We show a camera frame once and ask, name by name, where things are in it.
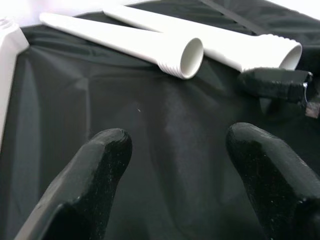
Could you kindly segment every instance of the white plastic tube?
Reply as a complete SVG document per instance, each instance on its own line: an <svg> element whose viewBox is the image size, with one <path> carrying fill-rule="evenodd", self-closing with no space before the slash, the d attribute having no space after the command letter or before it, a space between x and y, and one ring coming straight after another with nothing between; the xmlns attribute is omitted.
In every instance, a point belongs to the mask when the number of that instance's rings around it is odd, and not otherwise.
<svg viewBox="0 0 320 240"><path fill-rule="evenodd" d="M204 49L195 37L175 37L132 27L41 13L40 21L52 28L157 64L170 75L192 78L202 63Z"/></svg>
<svg viewBox="0 0 320 240"><path fill-rule="evenodd" d="M120 4L108 3L103 12L138 28L195 36L204 54L240 72L259 67L294 70L302 54L300 43L272 34L250 36Z"/></svg>
<svg viewBox="0 0 320 240"><path fill-rule="evenodd" d="M7 17L0 17L0 146L4 134L11 86L18 54L29 43L19 28Z"/></svg>

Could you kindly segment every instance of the plastic nozzle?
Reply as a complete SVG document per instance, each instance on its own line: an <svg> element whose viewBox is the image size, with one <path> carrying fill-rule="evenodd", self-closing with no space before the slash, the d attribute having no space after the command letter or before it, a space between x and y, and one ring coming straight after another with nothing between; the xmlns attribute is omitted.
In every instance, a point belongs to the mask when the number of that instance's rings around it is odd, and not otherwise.
<svg viewBox="0 0 320 240"><path fill-rule="evenodd" d="M180 79L192 78L202 63L204 48L196 37L169 35L53 13L42 13L39 18L49 27L157 64L163 72Z"/></svg>
<svg viewBox="0 0 320 240"><path fill-rule="evenodd" d="M205 55L240 72L254 68L294 70L302 54L299 42L272 34L250 36L114 3L105 5L103 12L137 28L197 37L203 42Z"/></svg>

